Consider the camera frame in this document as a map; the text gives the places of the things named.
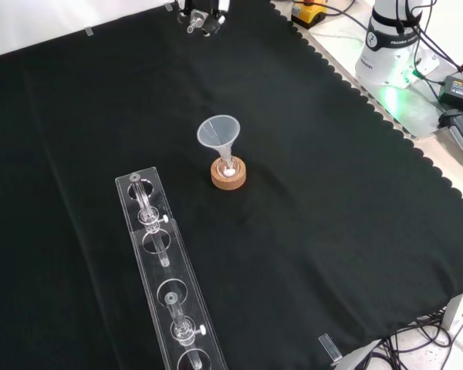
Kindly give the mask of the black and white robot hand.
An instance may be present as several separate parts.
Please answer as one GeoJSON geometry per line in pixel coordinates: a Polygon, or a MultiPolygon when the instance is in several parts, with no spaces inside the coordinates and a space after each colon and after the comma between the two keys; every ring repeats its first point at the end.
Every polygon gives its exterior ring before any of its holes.
{"type": "Polygon", "coordinates": [[[177,20],[187,25],[187,33],[201,31],[203,36],[214,35],[225,23],[229,0],[208,1],[204,5],[203,1],[177,0],[177,20]]]}

